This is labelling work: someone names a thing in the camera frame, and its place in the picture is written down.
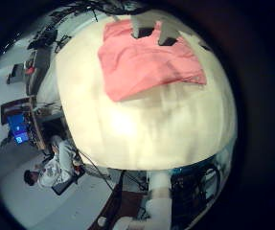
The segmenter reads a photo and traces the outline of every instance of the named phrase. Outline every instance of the computer monitor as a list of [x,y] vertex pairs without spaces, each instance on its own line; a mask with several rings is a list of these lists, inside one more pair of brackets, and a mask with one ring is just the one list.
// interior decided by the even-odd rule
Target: computer monitor
[[11,133],[17,144],[24,143],[29,140],[27,125],[24,122],[23,114],[9,116],[8,122],[11,128]]

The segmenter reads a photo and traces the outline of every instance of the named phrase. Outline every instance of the black hair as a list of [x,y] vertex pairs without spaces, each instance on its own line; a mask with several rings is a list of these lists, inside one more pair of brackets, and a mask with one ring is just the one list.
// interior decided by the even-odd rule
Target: black hair
[[26,171],[24,172],[24,181],[25,181],[25,183],[27,183],[27,184],[30,185],[30,186],[33,186],[33,185],[34,185],[34,181],[32,180],[31,171],[26,170]]

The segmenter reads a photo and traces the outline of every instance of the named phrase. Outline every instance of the desk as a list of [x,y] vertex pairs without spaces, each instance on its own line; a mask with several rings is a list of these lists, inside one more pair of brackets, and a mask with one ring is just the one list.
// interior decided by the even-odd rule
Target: desk
[[127,170],[181,167],[221,150],[235,135],[237,118],[213,53],[199,46],[197,35],[181,33],[199,58],[207,85],[160,85],[114,103],[104,92],[98,59],[104,25],[112,21],[90,24],[56,55],[58,91],[76,146],[97,165]]
[[35,131],[35,143],[36,146],[39,150],[45,150],[47,149],[47,146],[45,144],[45,141],[43,139],[43,135],[41,132],[41,128],[39,127],[36,115],[34,114],[34,97],[30,97],[30,113],[31,113],[31,118],[34,124],[34,131]]

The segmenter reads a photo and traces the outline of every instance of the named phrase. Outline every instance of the white shirt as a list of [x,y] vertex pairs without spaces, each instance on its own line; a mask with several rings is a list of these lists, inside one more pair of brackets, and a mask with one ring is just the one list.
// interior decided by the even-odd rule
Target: white shirt
[[59,155],[55,154],[43,169],[39,172],[38,185],[39,187],[53,187],[59,183],[63,183],[71,178],[71,174],[63,171],[59,164]]

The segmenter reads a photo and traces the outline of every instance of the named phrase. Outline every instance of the cable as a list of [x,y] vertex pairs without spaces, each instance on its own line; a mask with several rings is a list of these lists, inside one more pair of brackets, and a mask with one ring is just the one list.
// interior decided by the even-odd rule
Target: cable
[[131,181],[135,182],[136,184],[138,184],[139,188],[142,188],[143,190],[145,190],[147,188],[135,176],[129,174],[128,172],[126,173],[126,177],[129,178]]
[[78,152],[83,155],[84,157],[87,158],[88,161],[90,161],[90,163],[96,168],[96,170],[98,171],[98,173],[100,174],[101,178],[105,181],[106,185],[109,187],[109,189],[111,190],[111,192],[113,192],[113,188],[111,187],[111,185],[107,182],[107,180],[104,178],[103,174],[101,173],[101,171],[98,169],[98,167],[92,162],[92,160],[86,156],[86,154],[84,154],[80,149],[78,149]]
[[[100,172],[100,170],[98,169],[98,167],[97,167],[97,166],[92,162],[92,160],[91,160],[86,154],[84,154],[80,149],[77,148],[77,150],[78,150],[78,152],[79,152],[80,154],[82,154],[84,157],[86,157],[88,161],[90,161],[90,163],[96,168],[96,170],[97,170],[98,173],[100,174],[101,178],[105,181],[105,183],[107,184],[107,186],[109,187],[109,189],[111,190],[111,192],[113,192],[113,188],[112,188],[111,185],[107,182],[107,180],[104,178],[103,174]],[[136,203],[134,203],[134,202],[132,202],[132,201],[130,201],[130,200],[128,200],[128,199],[123,198],[123,201],[129,202],[129,203],[135,205],[135,207],[139,207],[139,208],[142,209],[144,212],[146,212],[146,209],[145,209],[144,207],[142,207],[142,206],[140,206],[140,205],[138,205],[138,204],[136,204]]]

